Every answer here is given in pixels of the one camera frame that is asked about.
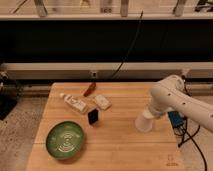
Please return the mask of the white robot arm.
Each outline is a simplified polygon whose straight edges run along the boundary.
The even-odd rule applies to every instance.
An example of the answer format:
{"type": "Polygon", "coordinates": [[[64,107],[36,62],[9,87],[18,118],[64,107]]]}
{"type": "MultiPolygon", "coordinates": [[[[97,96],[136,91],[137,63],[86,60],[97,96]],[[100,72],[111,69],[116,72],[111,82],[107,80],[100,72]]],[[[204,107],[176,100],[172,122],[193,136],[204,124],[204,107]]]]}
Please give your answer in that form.
{"type": "Polygon", "coordinates": [[[194,99],[184,93],[184,81],[171,75],[153,84],[151,101],[144,109],[146,119],[162,116],[172,108],[213,133],[213,105],[194,99]]]}

